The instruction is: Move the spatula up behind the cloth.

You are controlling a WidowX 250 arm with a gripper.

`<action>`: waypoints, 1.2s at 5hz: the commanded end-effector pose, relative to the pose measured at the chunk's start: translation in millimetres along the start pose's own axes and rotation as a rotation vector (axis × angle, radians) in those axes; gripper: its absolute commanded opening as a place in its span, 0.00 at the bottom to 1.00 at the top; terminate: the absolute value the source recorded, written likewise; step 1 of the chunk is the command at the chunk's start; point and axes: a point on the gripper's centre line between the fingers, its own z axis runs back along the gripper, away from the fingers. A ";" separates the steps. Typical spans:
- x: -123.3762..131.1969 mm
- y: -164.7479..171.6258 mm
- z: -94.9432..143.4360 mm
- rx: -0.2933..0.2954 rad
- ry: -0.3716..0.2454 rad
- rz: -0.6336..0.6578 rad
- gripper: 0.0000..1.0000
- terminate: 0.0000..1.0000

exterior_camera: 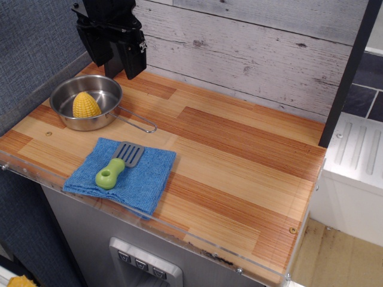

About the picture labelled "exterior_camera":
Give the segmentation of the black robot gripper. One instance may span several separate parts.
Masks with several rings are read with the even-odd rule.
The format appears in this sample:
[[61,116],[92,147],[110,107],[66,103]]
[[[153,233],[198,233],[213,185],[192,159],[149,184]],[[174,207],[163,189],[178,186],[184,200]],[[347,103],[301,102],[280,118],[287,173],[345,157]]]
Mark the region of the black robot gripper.
[[71,10],[77,15],[77,32],[97,66],[113,58],[111,42],[118,52],[129,80],[147,67],[147,44],[142,24],[134,16],[135,1],[77,1]]

